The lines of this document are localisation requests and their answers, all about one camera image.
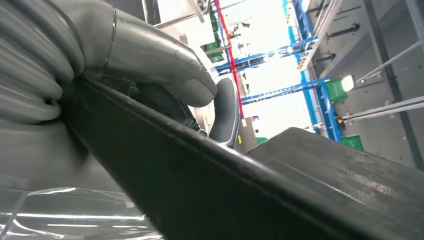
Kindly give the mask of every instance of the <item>blue steel frame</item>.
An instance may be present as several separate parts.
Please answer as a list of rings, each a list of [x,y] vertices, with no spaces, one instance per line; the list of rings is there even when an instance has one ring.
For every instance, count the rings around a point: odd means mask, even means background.
[[[322,122],[324,123],[325,130],[327,131],[328,138],[340,143],[342,141],[342,137],[337,126],[333,104],[331,102],[330,94],[325,83],[326,80],[329,80],[329,78],[311,80],[294,86],[269,91],[254,96],[246,96],[241,98],[241,104],[248,105],[287,94],[293,94],[301,91],[305,93],[309,92],[309,90],[315,90],[316,96],[318,98],[319,110],[322,116]]]
[[[235,65],[236,65],[236,69],[237,71],[241,71],[247,68],[255,68],[263,63],[266,63],[266,61],[261,60],[261,61],[257,61],[259,58],[271,58],[275,55],[279,55],[278,58],[285,58],[288,56],[297,56],[297,55],[301,55],[304,53],[307,53],[308,50],[307,48],[305,48],[305,46],[308,46],[310,43],[316,42],[318,39],[316,37],[310,37],[306,40],[302,40],[302,41],[297,41],[297,42],[293,42],[290,45],[286,45],[286,46],[282,46],[280,48],[278,48],[276,51],[271,51],[268,53],[258,53],[258,54],[254,54],[251,56],[247,56],[247,57],[243,57],[240,59],[236,59],[235,60]],[[293,51],[293,52],[286,52],[287,50],[289,50],[290,48],[294,48],[294,47],[302,47],[299,50]],[[230,71],[231,70],[231,65],[229,62],[224,63],[222,65],[216,66],[215,67],[216,70],[219,72],[220,75],[226,74],[228,72],[226,71]]]
[[[283,11],[284,14],[287,15],[288,14],[288,10],[287,10],[287,0],[283,0]],[[301,35],[302,40],[301,41],[296,41],[295,39],[295,35],[293,32],[293,27],[289,26],[288,27],[288,35],[290,38],[290,45],[287,46],[283,46],[280,47],[277,51],[272,51],[272,52],[268,52],[268,53],[259,53],[259,54],[255,54],[252,56],[248,56],[248,57],[244,57],[241,59],[236,59],[235,60],[235,64],[236,64],[236,69],[237,71],[241,71],[247,68],[255,68],[257,66],[259,66],[260,64],[265,63],[266,61],[255,61],[255,62],[251,62],[253,60],[257,60],[259,58],[262,57],[268,57],[271,58],[275,55],[280,55],[280,58],[284,58],[284,57],[288,57],[288,56],[295,56],[296,60],[297,60],[297,64],[301,63],[301,56],[304,56],[305,54],[308,53],[308,47],[311,43],[317,41],[317,37],[316,36],[312,36],[312,31],[311,31],[311,26],[309,24],[309,20],[308,17],[306,15],[306,12],[303,11],[302,9],[302,0],[293,0],[293,7],[296,13],[296,20],[297,20],[297,24],[299,27],[299,32]],[[223,40],[223,43],[225,41],[225,36],[223,33],[223,28],[222,28],[222,24],[221,22],[219,22],[218,20],[218,27],[219,27],[219,32],[220,32],[220,36],[221,39]],[[298,47],[298,46],[302,46],[302,48],[300,50],[294,51],[294,52],[284,52],[286,50],[288,50],[289,48],[293,48],[293,47]],[[223,75],[228,73],[227,71],[231,71],[231,66],[230,66],[230,61],[228,58],[228,50],[226,50],[226,56],[227,56],[227,63],[222,64],[220,66],[215,67],[216,70],[219,72],[219,75]],[[317,117],[315,115],[315,111],[314,111],[314,105],[312,103],[312,98],[311,98],[311,93],[309,92],[310,90],[315,90],[315,94],[318,98],[318,104],[319,104],[319,109],[320,109],[320,113],[322,116],[322,121],[324,123],[324,127],[325,130],[327,131],[328,134],[328,138],[333,139],[337,142],[341,142],[342,138],[337,126],[337,122],[336,122],[336,118],[335,118],[335,114],[334,114],[334,110],[333,110],[333,105],[332,102],[330,100],[330,95],[327,89],[327,85],[325,84],[325,80],[328,80],[328,78],[322,78],[322,79],[318,79],[318,80],[311,80],[308,81],[305,75],[304,71],[300,72],[300,76],[301,76],[301,81],[300,84],[291,86],[291,87],[286,87],[286,88],[282,88],[282,89],[278,89],[278,90],[274,90],[274,91],[270,91],[270,92],[266,92],[266,93],[262,93],[262,94],[258,94],[258,95],[254,95],[254,96],[247,96],[247,97],[243,97],[241,99],[242,105],[247,105],[247,104],[252,104],[252,103],[256,103],[256,102],[260,102],[260,101],[264,101],[267,99],[271,99],[271,98],[275,98],[275,97],[279,97],[279,96],[283,96],[283,95],[287,95],[287,94],[292,94],[292,93],[297,93],[300,91],[303,91],[304,97],[305,97],[305,102],[306,102],[306,106],[308,109],[308,113],[310,116],[310,121],[312,123],[312,125],[315,125],[318,123],[317,121]]]

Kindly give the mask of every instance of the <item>red pole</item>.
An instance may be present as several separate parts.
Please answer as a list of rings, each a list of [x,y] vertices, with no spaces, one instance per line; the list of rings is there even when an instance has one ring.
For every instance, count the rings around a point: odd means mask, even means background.
[[[223,16],[222,9],[221,9],[221,6],[220,6],[220,0],[215,0],[215,4],[216,4],[216,9],[218,11],[218,18],[220,19],[221,24],[222,24],[222,28],[225,31],[226,40],[228,41],[228,44],[230,44],[231,43],[230,42],[230,34],[227,30],[227,26],[226,26],[226,23],[225,23],[225,20],[224,20],[224,16]],[[234,61],[234,58],[233,58],[232,47],[228,48],[228,55],[229,55],[229,62],[231,64],[232,76],[233,76],[234,81],[235,81],[235,86],[237,87],[238,106],[240,108],[240,115],[241,115],[241,118],[244,119],[245,115],[243,114],[243,109],[242,109],[242,98],[240,96],[239,80],[237,79],[236,62]]]

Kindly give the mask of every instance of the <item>metal rod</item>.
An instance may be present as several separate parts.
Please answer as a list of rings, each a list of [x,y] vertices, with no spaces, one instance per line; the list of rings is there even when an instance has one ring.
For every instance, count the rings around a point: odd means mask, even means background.
[[[374,46],[375,55],[379,64],[384,66],[384,80],[390,90],[391,95],[395,102],[402,102],[402,93],[399,89],[398,80],[393,71],[390,61],[394,61],[389,58],[389,53],[387,52],[386,44],[383,38],[382,31],[380,29],[379,21],[374,11],[374,6],[372,0],[363,0],[365,6],[365,12],[369,21],[369,36]],[[403,130],[407,139],[409,150],[412,154],[413,161],[418,170],[424,171],[424,160],[421,154],[420,146],[418,144],[417,138],[414,133],[414,129],[411,124],[410,117],[406,111],[399,112],[400,122],[402,123]]]
[[[424,3],[421,0],[406,0],[406,4],[408,5],[418,39],[424,41],[424,16],[422,13]]]
[[[204,53],[205,53],[206,55],[216,54],[216,53],[219,53],[219,52],[224,51],[224,50],[226,50],[226,49],[229,49],[229,48],[231,48],[231,47],[232,47],[231,45],[221,46],[221,47],[218,47],[218,48],[215,48],[215,49],[209,50],[209,51],[205,51]]]
[[[424,107],[424,96],[415,97],[401,102],[396,102],[390,105],[369,109],[363,112],[358,112],[352,115],[342,117],[346,121],[355,121],[361,119],[375,118],[387,114],[394,114],[412,109]]]
[[[360,27],[361,25],[359,23],[354,23],[352,27],[328,34],[327,38],[330,39],[330,38],[338,37],[344,34],[354,33],[354,32],[357,32]]]
[[[336,17],[337,11],[340,9],[342,3],[343,0],[333,0],[332,2],[330,2],[330,6],[328,7],[327,14],[322,20],[322,24],[318,26],[316,31],[314,30],[314,35],[318,37],[318,40],[313,44],[312,50],[308,53],[305,61],[303,62],[303,65],[300,68],[301,71],[305,70],[308,67],[309,62],[311,62],[312,57],[318,50],[321,40],[325,37],[326,31],[332,24],[334,18]]]
[[[155,28],[158,28],[158,29],[164,29],[166,27],[172,26],[174,24],[180,23],[182,21],[185,21],[187,19],[191,19],[191,18],[194,18],[194,17],[197,17],[197,14],[195,12],[189,13],[189,14],[184,15],[184,16],[180,16],[180,17],[174,18],[174,19],[169,20],[169,21],[166,21],[166,22],[161,22],[161,23],[158,23],[158,24],[153,25],[153,26]]]
[[[396,61],[397,59],[403,57],[404,55],[406,55],[407,53],[411,52],[412,50],[418,48],[419,46],[423,45],[424,41],[418,41],[416,42],[414,45],[408,47],[407,49],[403,50],[401,53],[399,53],[398,55],[396,55],[395,57],[393,57],[392,59],[386,61],[385,63],[383,63],[382,65],[378,66],[376,69],[370,71],[368,74],[366,74],[365,76],[361,77],[360,79],[358,79],[356,81],[356,83],[361,82],[362,80],[366,80],[367,78],[369,78],[371,75],[377,73],[378,71],[380,71],[381,69],[383,69],[384,67],[386,67],[387,65],[393,63],[394,61]]]
[[[318,58],[314,62],[319,63],[319,62],[324,62],[324,61],[327,61],[327,60],[333,60],[335,57],[336,57],[335,53],[330,53],[330,55],[328,55],[326,57]]]
[[[329,4],[329,0],[325,0],[324,4],[325,4],[325,5],[330,5],[330,4]],[[315,22],[315,26],[313,26],[313,32],[314,32],[314,33],[317,31],[318,27],[319,27],[319,26],[320,26],[320,24],[321,24],[321,20],[322,20],[321,18],[322,18],[322,16],[323,16],[323,15],[325,15],[328,11],[329,11],[329,10],[324,11],[324,12],[322,12],[322,11],[321,11],[321,12],[319,13],[319,16],[317,17],[316,22]]]
[[[357,9],[360,9],[360,8],[362,8],[362,6],[352,7],[352,8],[343,10],[343,11],[339,11],[336,15],[345,14],[345,13],[348,13],[350,11],[357,10]]]
[[[147,11],[147,2],[146,2],[146,0],[142,0],[141,1],[141,5],[143,6],[144,21],[146,23],[149,23],[149,13]]]

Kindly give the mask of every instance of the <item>green crate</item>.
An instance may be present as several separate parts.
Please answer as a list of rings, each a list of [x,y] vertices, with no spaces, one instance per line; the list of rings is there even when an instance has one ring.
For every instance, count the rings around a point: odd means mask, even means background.
[[[342,136],[341,143],[360,151],[364,150],[364,146],[362,145],[362,141],[359,135]]]
[[[330,100],[339,103],[348,98],[348,94],[343,90],[342,79],[332,79],[325,83],[327,85]]]

